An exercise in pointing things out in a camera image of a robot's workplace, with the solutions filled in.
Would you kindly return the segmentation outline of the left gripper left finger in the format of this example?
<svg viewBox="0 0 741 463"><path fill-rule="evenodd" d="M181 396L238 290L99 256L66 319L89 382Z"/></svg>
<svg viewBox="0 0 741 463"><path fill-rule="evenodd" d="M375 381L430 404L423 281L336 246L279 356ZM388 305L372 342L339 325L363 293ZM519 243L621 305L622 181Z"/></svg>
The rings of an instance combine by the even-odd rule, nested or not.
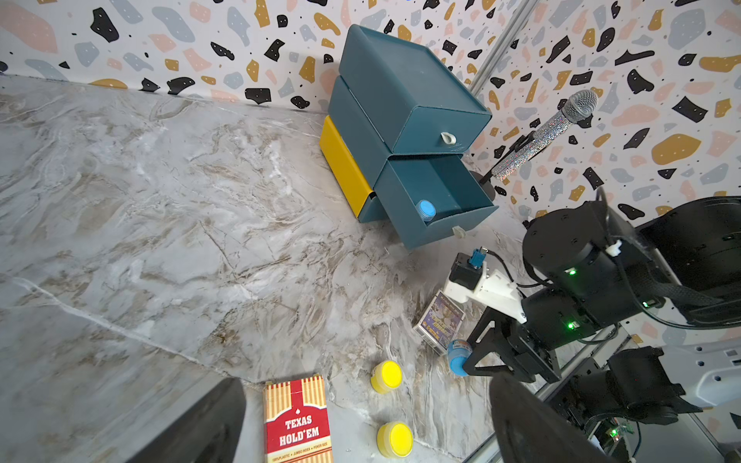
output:
<svg viewBox="0 0 741 463"><path fill-rule="evenodd" d="M228 377L159 407L131 434L127 462L233 462L246 412L242 384Z"/></svg>

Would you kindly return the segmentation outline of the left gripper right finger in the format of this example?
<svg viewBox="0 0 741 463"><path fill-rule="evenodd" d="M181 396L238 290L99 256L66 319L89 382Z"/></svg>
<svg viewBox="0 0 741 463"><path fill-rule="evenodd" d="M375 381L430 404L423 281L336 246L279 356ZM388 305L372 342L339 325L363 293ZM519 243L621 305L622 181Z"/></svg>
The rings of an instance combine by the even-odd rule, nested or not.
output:
<svg viewBox="0 0 741 463"><path fill-rule="evenodd" d="M598 463L614 460L511 374L494 374L489 395L503 461Z"/></svg>

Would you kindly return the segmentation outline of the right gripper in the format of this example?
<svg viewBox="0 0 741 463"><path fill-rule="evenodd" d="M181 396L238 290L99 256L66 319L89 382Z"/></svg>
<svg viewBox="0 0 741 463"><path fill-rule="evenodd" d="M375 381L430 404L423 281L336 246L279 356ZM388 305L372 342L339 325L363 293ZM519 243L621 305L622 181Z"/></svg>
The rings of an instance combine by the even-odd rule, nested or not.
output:
<svg viewBox="0 0 741 463"><path fill-rule="evenodd" d="M542 289L524 299L527 321L521 323L486 308L467 341L472 353L463 364L470 376L509 372L533 383L562 379L555 350L590 335L590 316L582 302L564 291Z"/></svg>

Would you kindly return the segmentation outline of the blue paint can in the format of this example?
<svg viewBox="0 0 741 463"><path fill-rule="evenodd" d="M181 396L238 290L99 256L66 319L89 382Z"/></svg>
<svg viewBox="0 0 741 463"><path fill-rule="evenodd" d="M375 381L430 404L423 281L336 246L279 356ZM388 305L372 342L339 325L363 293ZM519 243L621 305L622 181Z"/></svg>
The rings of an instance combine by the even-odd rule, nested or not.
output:
<svg viewBox="0 0 741 463"><path fill-rule="evenodd" d="M453 374L460 377L468 375L464 366L471 356L473 349L465 340L453 340L447 349L447 357L450 370Z"/></svg>
<svg viewBox="0 0 741 463"><path fill-rule="evenodd" d="M421 219L427 224L433 221L437 215L437 209L428 200L420 200L416 204L416 212L418 212Z"/></svg>

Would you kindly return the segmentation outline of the teal drawer cabinet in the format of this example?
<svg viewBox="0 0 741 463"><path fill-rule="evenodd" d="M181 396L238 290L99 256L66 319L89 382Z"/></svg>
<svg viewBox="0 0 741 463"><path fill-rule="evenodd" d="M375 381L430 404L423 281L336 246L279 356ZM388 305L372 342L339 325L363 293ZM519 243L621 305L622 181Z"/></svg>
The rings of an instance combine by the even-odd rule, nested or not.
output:
<svg viewBox="0 0 741 463"><path fill-rule="evenodd" d="M496 210L462 161L490 119L428 48L353 24L320 149L355 218L389 220L414 249ZM420 200L437 209L430 223Z"/></svg>

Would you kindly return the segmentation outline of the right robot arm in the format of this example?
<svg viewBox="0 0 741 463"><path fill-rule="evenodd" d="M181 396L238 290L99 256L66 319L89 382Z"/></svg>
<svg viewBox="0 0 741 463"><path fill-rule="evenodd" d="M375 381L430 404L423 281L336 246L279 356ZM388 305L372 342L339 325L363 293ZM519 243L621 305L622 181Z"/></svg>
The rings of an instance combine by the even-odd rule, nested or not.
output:
<svg viewBox="0 0 741 463"><path fill-rule="evenodd" d="M636 347L563 379L559 347L616 335L629 318L656 318L671 304L678 330L714 331L740 324L740 200L694 200L633 227L603 196L534 220L523 262L538 291L521 296L507 271L490 271L486 248L459 254L445 293L475 300L484 312L470 336L452 341L449 365L460 376L497 370L524 383L557 388L552 407L582 430L621 418L672 424L740 397L740 345L716 341ZM482 359L495 354L498 368Z"/></svg>

